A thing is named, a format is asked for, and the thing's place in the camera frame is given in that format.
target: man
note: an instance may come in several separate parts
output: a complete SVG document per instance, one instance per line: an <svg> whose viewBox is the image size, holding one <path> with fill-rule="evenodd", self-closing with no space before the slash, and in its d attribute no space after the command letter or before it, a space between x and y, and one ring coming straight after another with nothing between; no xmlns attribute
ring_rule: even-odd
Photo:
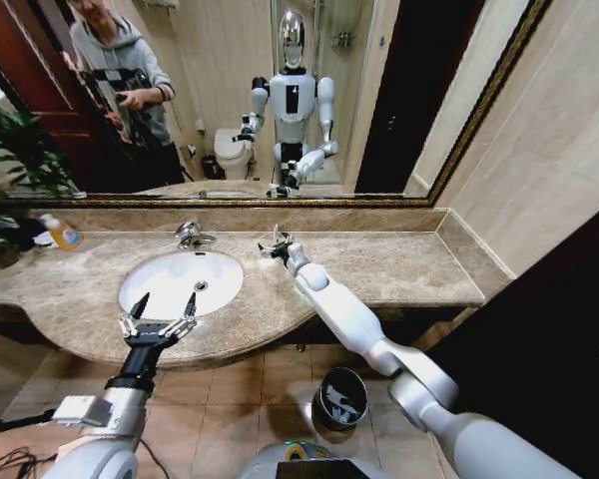
<svg viewBox="0 0 599 479"><path fill-rule="evenodd" d="M138 147L136 156L144 157L144 171L136 174L146 178L145 189L183 183L162 105L175 97L175 90L151 47L131 22L111 13L104 0L68 2L81 17L71 26L77 67L93 74L112 108L121 107L125 136Z"/></svg>

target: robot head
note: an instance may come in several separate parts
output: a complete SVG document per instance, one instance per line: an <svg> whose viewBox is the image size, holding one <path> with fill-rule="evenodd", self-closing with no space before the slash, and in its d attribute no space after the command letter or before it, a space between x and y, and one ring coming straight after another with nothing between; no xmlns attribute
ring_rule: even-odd
<svg viewBox="0 0 599 479"><path fill-rule="evenodd" d="M298 12L287 11L280 24L280 41L284 48L284 61L288 69L301 66L303 53L303 18Z"/></svg>

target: orange bottle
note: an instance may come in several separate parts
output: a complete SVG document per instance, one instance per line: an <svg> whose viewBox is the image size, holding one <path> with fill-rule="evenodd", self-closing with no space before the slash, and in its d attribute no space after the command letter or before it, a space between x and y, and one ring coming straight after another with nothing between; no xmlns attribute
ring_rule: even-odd
<svg viewBox="0 0 599 479"><path fill-rule="evenodd" d="M40 220L61 249L73 249L82 241L82 233L54 218L53 215L42 215Z"/></svg>

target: humanoid robot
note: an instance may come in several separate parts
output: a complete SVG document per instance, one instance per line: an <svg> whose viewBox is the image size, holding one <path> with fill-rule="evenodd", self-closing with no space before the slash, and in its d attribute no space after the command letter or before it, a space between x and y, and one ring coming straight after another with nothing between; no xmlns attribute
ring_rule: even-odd
<svg viewBox="0 0 599 479"><path fill-rule="evenodd" d="M234 141L254 141L264 124L264 111L271 98L279 142L274 147L274 183L269 191L273 197L287 197L291 189L298 189L306 176L319 169L323 161L337 153L337 141L332 132L332 101L334 83L324 77L317 83L301 65L304 47L304 28L301 15L288 11L280 25L280 42L284 49L285 65L267 82L253 78L251 89L252 111L242 116L242 132ZM322 144L311 150L304 141L306 126L315 106L319 109L319 127Z"/></svg>
<svg viewBox="0 0 599 479"><path fill-rule="evenodd" d="M326 269L310 262L301 244L274 232L272 246L260 246L262 256L280 258L328 328L350 351L360 354L379 373L394 378L388 393L397 408L422 430L439 440L459 477L471 479L574 479L575 474L501 424L480 414L454 414L458 387L437 364L413 347L385 337L377 316ZM160 354L196 326L196 295L182 318L163 323L137 322L146 294L121 318L131 350L120 372L111 378L103 398L69 396L54 419L88 425L75 448L59 460L44 479L135 479L135 450L144 431L146 402ZM186 438L174 438L174 441ZM333 457L308 443L285 443L263 449L238 476L240 479L295 477L358 477L387 479L371 464Z"/></svg>

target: hood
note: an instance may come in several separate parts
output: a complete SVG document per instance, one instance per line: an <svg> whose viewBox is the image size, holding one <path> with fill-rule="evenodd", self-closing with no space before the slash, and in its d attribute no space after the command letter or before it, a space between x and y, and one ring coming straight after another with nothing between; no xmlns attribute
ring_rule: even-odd
<svg viewBox="0 0 599 479"><path fill-rule="evenodd" d="M118 36L108 45L103 45L98 37L94 34L93 29L87 24L86 21L82 21L82 27L84 28L87 37L100 48L120 48L126 47L136 43L142 38L140 31L131 24L126 18L120 17L109 12L113 20L118 24Z"/></svg>

